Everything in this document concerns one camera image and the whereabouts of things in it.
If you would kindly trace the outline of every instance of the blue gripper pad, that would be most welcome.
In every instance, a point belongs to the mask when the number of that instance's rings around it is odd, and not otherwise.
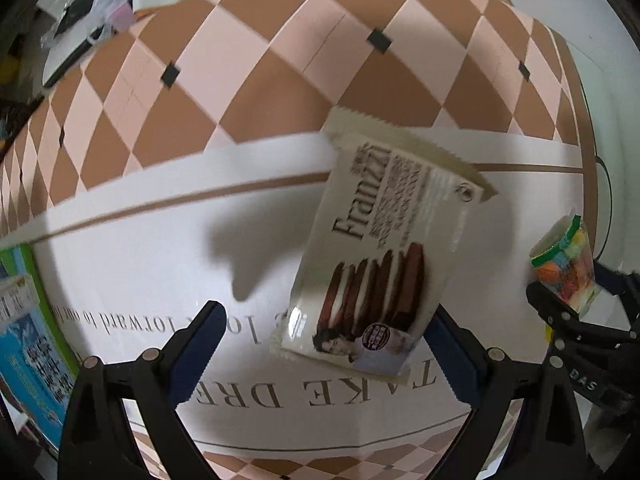
[[[195,334],[178,356],[169,374],[167,400],[173,408],[190,399],[213,352],[225,335],[225,307],[217,301],[208,301],[191,324],[182,330],[188,331],[192,328],[195,329]]]
[[[441,306],[438,307],[424,331],[424,340],[429,345],[456,398],[476,408],[481,400],[478,370],[462,345],[447,328],[440,315],[441,309]]]

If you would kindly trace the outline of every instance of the brown stripe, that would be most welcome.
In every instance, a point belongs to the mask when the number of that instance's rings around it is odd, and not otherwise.
[[[158,10],[162,9],[163,5],[161,6],[157,6],[157,7],[147,7],[146,9],[140,9],[140,10],[136,10],[133,14],[136,17],[136,19],[142,20],[142,18],[146,18],[147,16],[151,16],[152,14],[155,14],[156,12],[158,12]]]
[[[138,439],[140,442],[143,442],[144,444],[149,446],[151,449],[155,449],[154,445],[151,443],[151,439],[148,437],[148,435],[145,435],[144,433],[138,433],[137,431],[133,431],[133,436],[136,439]]]
[[[309,173],[305,175],[285,176],[282,178],[273,178],[271,180],[264,180],[262,182],[248,182],[247,184],[238,184],[236,186],[222,187],[219,189],[211,189],[208,191],[201,191],[198,193],[191,193],[188,195],[178,196],[175,198],[167,198],[164,200],[157,200],[156,202],[149,202],[141,204],[135,207],[123,209],[113,213],[100,215],[94,218],[90,218],[78,224],[70,225],[62,228],[59,231],[53,231],[46,233],[40,238],[35,240],[29,240],[29,243],[37,243],[43,240],[49,240],[55,236],[66,235],[85,229],[87,227],[93,227],[96,225],[104,224],[105,222],[111,222],[114,220],[121,220],[140,213],[147,213],[149,211],[157,211],[168,207],[174,207],[177,205],[183,205],[193,202],[200,202],[202,200],[208,200],[210,198],[220,198],[223,196],[235,195],[238,193],[246,193],[251,191],[260,191],[265,189],[277,189],[279,187],[290,186],[302,186],[303,184],[316,184],[318,182],[326,182],[329,178],[329,172],[323,171],[321,173]]]
[[[546,172],[546,173],[582,173],[581,168],[567,168],[564,166],[542,166],[537,164],[472,164],[478,171],[524,171],[524,172]],[[228,186],[220,189],[211,189],[208,191],[201,191],[198,193],[187,194],[175,198],[167,198],[164,200],[157,200],[156,202],[148,202],[135,207],[123,209],[113,213],[89,218],[83,222],[73,224],[62,228],[58,231],[46,233],[33,240],[24,240],[25,243],[38,243],[44,240],[49,240],[56,236],[66,235],[74,233],[87,227],[94,227],[96,225],[104,224],[105,222],[111,222],[114,220],[121,220],[130,216],[135,216],[140,213],[147,213],[150,211],[158,211],[167,207],[174,207],[177,205],[184,205],[192,202],[200,202],[201,200],[208,200],[211,198],[220,198],[223,196],[235,195],[238,193],[246,193],[251,191],[261,191],[265,189],[277,189],[279,187],[290,186],[302,186],[305,184],[317,184],[319,182],[326,182],[329,178],[329,172],[323,171],[320,173],[309,173],[305,175],[286,176],[282,178],[274,178],[271,180],[265,180],[263,182],[249,182],[247,184],[239,184],[237,186]]]
[[[142,455],[142,458],[144,459],[145,462],[148,462],[149,464],[152,464],[152,465],[154,465],[156,467],[160,467],[161,466],[161,464],[156,462],[153,458],[151,458],[148,454],[146,454],[141,449],[139,449],[139,452],[140,452],[140,455]]]
[[[582,168],[544,166],[543,164],[472,164],[477,171],[521,171],[524,173],[582,173]]]
[[[598,221],[598,175],[596,173],[596,141],[593,136],[593,124],[589,109],[582,93],[582,83],[578,69],[574,63],[574,57],[569,51],[569,46],[560,34],[553,29],[551,32],[556,40],[558,52],[564,73],[569,83],[571,99],[574,103],[575,119],[578,124],[578,139],[580,140],[580,151],[582,152],[582,192],[583,197],[583,218],[584,225],[589,234],[589,243],[593,251],[596,241],[596,224]]]
[[[202,454],[207,461],[218,464],[234,473],[240,471],[247,464],[247,460],[242,460],[233,455],[212,453],[210,451],[203,451]]]

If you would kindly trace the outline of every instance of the pink and brown diamond pattern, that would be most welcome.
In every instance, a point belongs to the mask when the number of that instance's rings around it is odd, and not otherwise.
[[[513,433],[522,402],[514,400],[489,456],[492,462]],[[424,480],[458,434],[460,426],[437,433],[421,444],[402,444],[361,456],[334,456],[300,460],[249,458],[204,451],[202,454],[221,480]],[[134,431],[148,471],[169,479],[146,434]]]
[[[583,97],[562,43],[498,0],[163,7],[67,73],[34,113],[2,164],[0,232],[154,164],[319,130],[335,104],[402,126],[578,144]]]

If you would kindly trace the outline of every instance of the chocolate sandwich cookie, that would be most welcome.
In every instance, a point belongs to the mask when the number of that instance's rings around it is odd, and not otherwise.
[[[369,307],[369,323],[377,323],[382,320],[382,312],[385,306],[386,286],[389,281],[391,272],[391,263],[393,261],[393,251],[388,250],[382,258],[380,270],[376,275],[376,284],[371,295],[371,304]]]
[[[360,337],[364,332],[364,329],[369,325],[369,309],[371,308],[371,299],[373,297],[373,290],[376,286],[376,279],[378,276],[378,270],[380,266],[377,260],[373,260],[371,263],[371,270],[367,279],[367,289],[364,294],[364,300],[358,313],[358,318],[355,323],[355,327],[351,332],[354,337]]]
[[[369,260],[365,258],[358,264],[358,269],[353,277],[351,286],[345,291],[345,297],[347,298],[346,307],[344,309],[344,319],[342,322],[342,328],[345,334],[350,334],[353,329],[353,319],[356,311],[356,301],[360,293],[360,285],[364,279],[364,273],[367,270],[367,264]]]
[[[407,332],[415,320],[422,288],[424,285],[424,253],[422,245],[412,243],[406,252],[404,276],[398,297],[396,313],[390,325],[393,328]]]
[[[398,268],[396,269],[396,277],[394,278],[393,288],[391,289],[391,296],[389,297],[389,304],[386,308],[384,322],[390,324],[394,315],[396,314],[396,308],[398,307],[398,298],[400,297],[400,288],[402,286],[402,278],[404,277],[404,253],[399,251],[398,253]]]
[[[329,287],[326,290],[326,296],[324,297],[324,303],[322,304],[320,317],[318,318],[318,330],[329,328],[329,322],[331,321],[331,310],[334,307],[335,298],[338,296],[338,288],[340,288],[343,269],[343,262],[340,262],[335,266],[334,274],[331,276]]]
[[[356,267],[353,265],[349,266],[349,272],[347,273],[347,283],[344,286],[344,291],[342,292],[342,302],[340,303],[340,309],[338,313],[335,315],[334,320],[331,322],[331,328],[335,328],[341,334],[347,334],[344,331],[344,312],[347,309],[347,299],[349,297],[349,290],[351,288],[351,284],[353,283],[353,276],[356,273]]]

